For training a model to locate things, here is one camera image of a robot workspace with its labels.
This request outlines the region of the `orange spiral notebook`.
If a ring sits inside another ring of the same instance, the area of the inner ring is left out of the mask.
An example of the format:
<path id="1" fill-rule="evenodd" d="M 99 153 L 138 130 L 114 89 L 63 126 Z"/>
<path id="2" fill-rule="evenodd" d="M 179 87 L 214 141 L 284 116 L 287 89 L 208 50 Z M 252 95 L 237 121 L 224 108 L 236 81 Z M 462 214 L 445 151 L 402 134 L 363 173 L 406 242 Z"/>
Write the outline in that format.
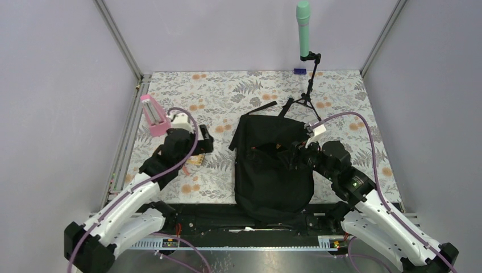
<path id="1" fill-rule="evenodd" d="M 204 154 L 193 155 L 186 162 L 195 166 L 201 166 L 203 164 L 204 158 Z"/>

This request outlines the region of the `black student backpack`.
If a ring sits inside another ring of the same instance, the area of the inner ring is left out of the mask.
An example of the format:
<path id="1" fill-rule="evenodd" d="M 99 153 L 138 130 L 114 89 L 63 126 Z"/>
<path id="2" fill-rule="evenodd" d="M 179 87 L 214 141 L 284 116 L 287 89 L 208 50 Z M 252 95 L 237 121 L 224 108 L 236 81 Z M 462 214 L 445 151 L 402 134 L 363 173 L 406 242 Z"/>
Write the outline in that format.
<path id="1" fill-rule="evenodd" d="M 300 214 L 314 194 L 313 171 L 289 164 L 292 144 L 307 140 L 300 121 L 257 112 L 264 104 L 240 116 L 229 145 L 235 151 L 235 201 L 244 212 L 264 223 L 282 222 Z"/>

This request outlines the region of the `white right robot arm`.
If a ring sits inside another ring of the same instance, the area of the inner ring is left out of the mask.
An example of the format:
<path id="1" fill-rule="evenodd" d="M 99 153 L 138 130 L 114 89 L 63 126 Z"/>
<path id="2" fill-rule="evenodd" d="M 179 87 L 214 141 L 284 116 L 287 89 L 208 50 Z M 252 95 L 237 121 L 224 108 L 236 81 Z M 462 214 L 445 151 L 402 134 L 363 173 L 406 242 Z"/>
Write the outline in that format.
<path id="1" fill-rule="evenodd" d="M 458 249 L 431 238 L 387 202 L 375 182 L 352 166 L 351 155 L 341 142 L 293 143 L 289 165 L 308 167 L 331 181 L 342 207 L 326 218 L 331 233 L 345 231 L 357 237 L 401 272 L 455 271 Z"/>

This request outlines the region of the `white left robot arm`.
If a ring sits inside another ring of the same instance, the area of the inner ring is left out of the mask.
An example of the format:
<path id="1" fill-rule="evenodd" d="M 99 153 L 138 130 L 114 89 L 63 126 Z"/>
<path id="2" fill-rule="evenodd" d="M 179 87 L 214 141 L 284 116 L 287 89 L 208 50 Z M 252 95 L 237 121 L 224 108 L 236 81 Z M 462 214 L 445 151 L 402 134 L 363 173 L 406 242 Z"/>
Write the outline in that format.
<path id="1" fill-rule="evenodd" d="M 205 125 L 194 130 L 168 129 L 163 144 L 119 195 L 83 224 L 71 222 L 65 228 L 67 271 L 108 272 L 139 240 L 157 231 L 168 234 L 177 230 L 176 211 L 161 200 L 161 191 L 192 155 L 211 153 L 213 142 Z"/>

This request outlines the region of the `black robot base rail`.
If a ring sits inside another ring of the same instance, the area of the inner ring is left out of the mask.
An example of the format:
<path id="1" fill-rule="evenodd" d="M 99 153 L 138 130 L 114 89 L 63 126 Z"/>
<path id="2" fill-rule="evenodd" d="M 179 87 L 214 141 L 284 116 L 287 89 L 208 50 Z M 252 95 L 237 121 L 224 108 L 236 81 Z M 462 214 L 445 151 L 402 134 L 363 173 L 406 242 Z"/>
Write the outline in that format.
<path id="1" fill-rule="evenodd" d="M 235 204 L 171 204 L 166 226 L 135 250 L 337 251 L 349 235 L 335 214 L 338 204 L 310 204 L 293 218 L 261 222 Z"/>

